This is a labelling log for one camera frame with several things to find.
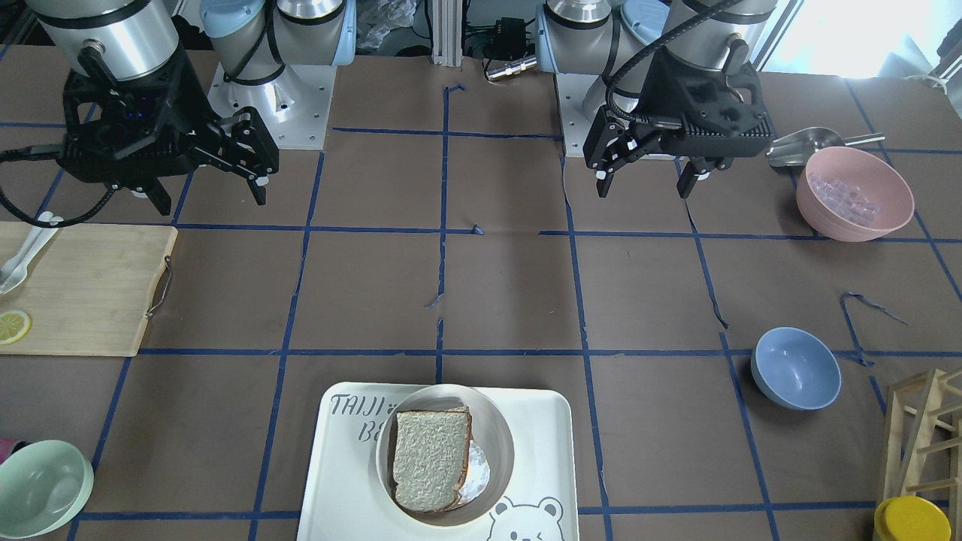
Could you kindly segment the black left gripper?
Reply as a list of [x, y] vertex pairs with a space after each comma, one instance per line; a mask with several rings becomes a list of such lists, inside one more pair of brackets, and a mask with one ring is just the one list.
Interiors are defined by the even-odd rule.
[[583, 155], [599, 198], [608, 196], [616, 171], [654, 152], [688, 157], [676, 183], [687, 199], [712, 171], [766, 150], [772, 126], [749, 51], [742, 38], [728, 38], [719, 71], [688, 64], [667, 46], [656, 51], [640, 93], [646, 121], [625, 121], [599, 107], [588, 130]]

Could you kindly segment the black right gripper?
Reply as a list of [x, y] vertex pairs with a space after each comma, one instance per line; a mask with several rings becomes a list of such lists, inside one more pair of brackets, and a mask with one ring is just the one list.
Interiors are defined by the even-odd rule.
[[66, 134], [57, 162], [75, 178], [134, 188], [161, 216], [171, 196], [159, 177], [199, 165], [243, 178], [255, 203], [267, 203], [268, 176], [280, 151], [255, 107], [220, 119], [182, 45], [154, 71], [123, 81], [107, 65], [105, 47], [83, 45], [63, 86]]

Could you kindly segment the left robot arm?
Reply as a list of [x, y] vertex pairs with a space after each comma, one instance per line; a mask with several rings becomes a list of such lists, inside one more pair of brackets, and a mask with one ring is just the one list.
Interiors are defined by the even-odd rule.
[[750, 54], [775, 7], [773, 1], [673, 1], [652, 40], [643, 35], [649, 14], [642, 1], [540, 7], [539, 68], [599, 79], [581, 150], [601, 198], [619, 169], [649, 155], [686, 159], [676, 189], [687, 198], [713, 171], [770, 146], [772, 120]]

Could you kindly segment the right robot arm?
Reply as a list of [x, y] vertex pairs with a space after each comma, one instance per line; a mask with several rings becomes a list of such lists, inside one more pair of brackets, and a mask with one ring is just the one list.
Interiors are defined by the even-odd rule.
[[221, 75], [206, 88], [162, 1], [31, 1], [70, 71], [61, 143], [2, 153], [5, 161], [53, 160], [104, 194], [146, 198], [169, 215], [162, 178], [201, 167], [243, 179], [267, 201], [280, 150], [323, 145], [333, 75], [356, 53], [354, 1], [202, 1], [198, 14]]

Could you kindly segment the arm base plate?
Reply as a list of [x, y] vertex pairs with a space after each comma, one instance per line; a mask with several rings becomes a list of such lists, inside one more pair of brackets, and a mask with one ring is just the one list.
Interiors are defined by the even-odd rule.
[[604, 79], [590, 74], [557, 73], [555, 86], [564, 154], [568, 160], [583, 159], [588, 131], [598, 108], [604, 103]]
[[279, 150], [323, 150], [336, 75], [337, 66], [289, 65], [274, 81], [245, 86], [224, 81], [219, 65], [207, 100], [222, 117], [255, 107]]

